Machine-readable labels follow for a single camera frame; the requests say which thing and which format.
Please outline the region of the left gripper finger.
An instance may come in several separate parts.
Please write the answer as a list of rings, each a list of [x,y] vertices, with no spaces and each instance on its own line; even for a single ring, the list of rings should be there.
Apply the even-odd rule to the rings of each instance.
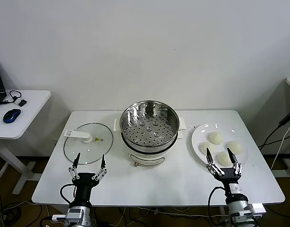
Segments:
[[[98,173],[96,173],[93,177],[92,180],[95,181],[101,181],[102,178],[106,175],[107,173],[107,168],[106,168],[106,163],[105,163],[105,155],[102,155],[102,159],[101,159],[101,166],[100,166],[100,170]]]
[[[80,153],[78,153],[77,157],[74,159],[72,166],[69,167],[69,173],[70,173],[71,179],[73,181],[79,179],[79,175],[78,175],[78,172],[77,172],[77,167],[78,167],[78,164],[79,164],[79,158],[80,158]]]

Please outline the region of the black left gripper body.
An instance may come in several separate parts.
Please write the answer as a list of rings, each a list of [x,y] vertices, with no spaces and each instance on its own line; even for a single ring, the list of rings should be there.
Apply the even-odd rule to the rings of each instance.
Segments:
[[[72,180],[76,187],[74,200],[72,205],[91,205],[90,196],[92,188],[98,185],[96,174],[94,173],[78,173],[78,177]]]

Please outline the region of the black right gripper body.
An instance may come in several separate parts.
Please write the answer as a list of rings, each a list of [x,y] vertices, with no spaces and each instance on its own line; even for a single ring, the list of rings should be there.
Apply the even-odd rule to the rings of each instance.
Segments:
[[[238,180],[241,178],[240,174],[235,174],[233,168],[222,168],[223,175],[217,175],[217,180],[220,181],[225,189],[225,196],[230,197],[233,194],[241,194],[241,189]]]

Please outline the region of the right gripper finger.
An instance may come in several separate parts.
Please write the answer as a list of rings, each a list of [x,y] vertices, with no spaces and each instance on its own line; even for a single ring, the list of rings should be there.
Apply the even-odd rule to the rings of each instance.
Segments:
[[[206,159],[207,159],[206,168],[213,176],[224,176],[225,175],[225,172],[214,163],[212,155],[211,155],[210,150],[208,148],[206,149]]]
[[[234,175],[235,176],[241,176],[242,174],[242,163],[237,161],[237,158],[235,156],[235,154],[230,150],[230,148],[227,148],[228,151],[228,156],[229,159],[233,165],[233,169],[234,169]]]

